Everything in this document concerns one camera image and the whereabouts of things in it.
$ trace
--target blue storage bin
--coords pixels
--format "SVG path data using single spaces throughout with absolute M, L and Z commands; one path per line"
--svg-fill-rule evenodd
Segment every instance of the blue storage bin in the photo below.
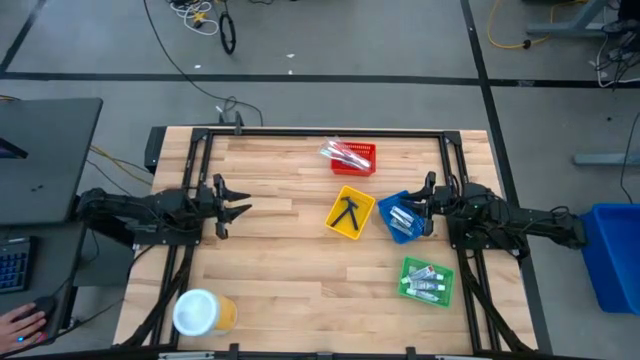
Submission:
M 409 194 L 409 192 L 405 190 L 395 195 L 391 195 L 384 200 L 378 201 L 378 210 L 380 211 L 380 215 L 382 216 L 385 224 L 387 224 L 387 227 L 391 232 L 391 236 L 393 237 L 393 241 L 397 242 L 398 244 L 406 244 L 411 240 L 415 240 L 420 237 L 420 235 L 422 235 L 422 232 L 424 231 L 424 219 L 405 206 L 400 205 L 400 197 L 407 194 Z M 411 228 L 409 229 L 411 231 L 411 236 L 403 233 L 400 230 L 397 230 L 390 225 L 392 218 L 391 208 L 394 206 L 397 206 L 407 214 L 411 214 L 411 216 L 413 217 L 413 223 L 411 224 Z
M 582 220 L 582 255 L 600 307 L 640 315 L 640 205 L 598 204 Z

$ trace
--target clear plastic item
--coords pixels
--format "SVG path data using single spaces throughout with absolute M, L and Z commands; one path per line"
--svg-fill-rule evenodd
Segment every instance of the clear plastic item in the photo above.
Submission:
M 341 163 L 351 166 L 359 170 L 369 170 L 371 168 L 371 162 L 362 156 L 353 152 L 347 145 L 345 145 L 339 137 L 334 136 L 331 138 L 325 138 L 326 141 L 322 144 L 318 153 L 329 159 L 340 161 Z

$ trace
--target blue keyboard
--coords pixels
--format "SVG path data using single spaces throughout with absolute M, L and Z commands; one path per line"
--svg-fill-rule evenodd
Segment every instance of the blue keyboard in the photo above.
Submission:
M 33 238 L 0 241 L 0 294 L 27 289 Z

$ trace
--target white cup lid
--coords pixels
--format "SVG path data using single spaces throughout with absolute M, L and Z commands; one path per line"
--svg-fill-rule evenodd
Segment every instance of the white cup lid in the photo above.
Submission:
M 218 299 L 204 289 L 189 290 L 182 294 L 173 308 L 173 325 L 185 336 L 207 334 L 219 318 Z

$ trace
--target paper cup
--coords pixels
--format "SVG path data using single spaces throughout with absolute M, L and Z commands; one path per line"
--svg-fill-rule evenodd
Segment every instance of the paper cup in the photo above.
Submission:
M 173 325 L 184 336 L 224 335 L 237 320 L 236 304 L 208 290 L 184 293 L 173 308 Z

